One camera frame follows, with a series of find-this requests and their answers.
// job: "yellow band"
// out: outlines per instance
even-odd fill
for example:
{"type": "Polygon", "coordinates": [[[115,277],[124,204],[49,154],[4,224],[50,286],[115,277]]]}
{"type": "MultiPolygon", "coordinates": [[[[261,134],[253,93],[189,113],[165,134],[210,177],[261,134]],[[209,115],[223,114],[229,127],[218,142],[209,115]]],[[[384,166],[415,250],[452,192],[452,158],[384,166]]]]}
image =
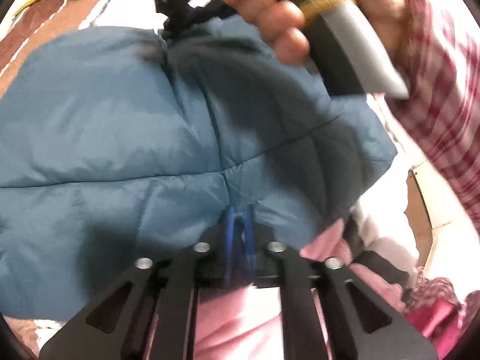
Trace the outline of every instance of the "yellow band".
{"type": "Polygon", "coordinates": [[[355,2],[355,0],[305,0],[299,6],[305,16],[305,25],[309,26],[318,15],[336,8],[345,1],[355,2]]]}

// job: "hand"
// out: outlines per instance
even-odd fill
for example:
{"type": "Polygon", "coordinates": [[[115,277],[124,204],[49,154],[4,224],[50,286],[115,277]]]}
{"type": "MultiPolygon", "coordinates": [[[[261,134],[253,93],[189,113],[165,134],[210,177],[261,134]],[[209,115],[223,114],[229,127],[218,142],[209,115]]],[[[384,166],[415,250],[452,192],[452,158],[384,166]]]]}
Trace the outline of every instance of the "hand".
{"type": "MultiPolygon", "coordinates": [[[[300,65],[310,51],[301,30],[305,20],[301,10],[290,1],[223,0],[236,9],[247,23],[258,27],[262,39],[272,45],[280,62],[300,65]]],[[[409,10],[397,0],[356,0],[390,58],[396,64],[404,60],[409,30],[409,10]]]]}

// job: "person's arm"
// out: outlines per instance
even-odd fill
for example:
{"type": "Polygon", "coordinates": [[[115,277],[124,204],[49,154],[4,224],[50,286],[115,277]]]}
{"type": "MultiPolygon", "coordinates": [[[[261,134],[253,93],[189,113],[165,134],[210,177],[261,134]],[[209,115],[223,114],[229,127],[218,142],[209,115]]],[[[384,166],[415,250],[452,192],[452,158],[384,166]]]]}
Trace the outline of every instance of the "person's arm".
{"type": "Polygon", "coordinates": [[[388,103],[480,232],[480,31],[428,0],[406,2],[410,99],[388,103]]]}

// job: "gray cloth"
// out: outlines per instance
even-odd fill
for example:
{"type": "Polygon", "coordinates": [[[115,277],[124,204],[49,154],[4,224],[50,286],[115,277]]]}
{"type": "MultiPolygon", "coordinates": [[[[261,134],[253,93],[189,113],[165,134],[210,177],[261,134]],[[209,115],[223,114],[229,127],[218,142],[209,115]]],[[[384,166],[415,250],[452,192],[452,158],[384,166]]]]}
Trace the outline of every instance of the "gray cloth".
{"type": "Polygon", "coordinates": [[[331,99],[236,16],[175,41],[99,27],[39,47],[0,101],[0,153],[0,310],[64,321],[229,205],[303,247],[396,151],[364,96],[331,99]]]}

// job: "screw head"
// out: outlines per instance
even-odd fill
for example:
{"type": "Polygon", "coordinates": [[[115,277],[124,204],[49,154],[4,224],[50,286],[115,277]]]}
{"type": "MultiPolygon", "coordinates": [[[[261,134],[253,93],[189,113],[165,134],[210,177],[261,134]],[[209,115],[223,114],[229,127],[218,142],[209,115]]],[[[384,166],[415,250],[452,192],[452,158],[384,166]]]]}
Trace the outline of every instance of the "screw head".
{"type": "Polygon", "coordinates": [[[142,257],[135,261],[135,266],[138,269],[148,269],[151,268],[153,265],[153,261],[147,257],[142,257]]]}
{"type": "Polygon", "coordinates": [[[330,257],[329,259],[325,260],[325,266],[328,269],[338,269],[344,266],[342,260],[338,259],[337,257],[330,257]]]}
{"type": "Polygon", "coordinates": [[[207,253],[210,250],[210,245],[206,242],[198,242],[195,244],[193,249],[198,253],[207,253]]]}
{"type": "Polygon", "coordinates": [[[275,242],[270,242],[267,245],[267,249],[274,253],[279,253],[279,252],[285,251],[287,249],[287,246],[282,242],[275,241],[275,242]]]}

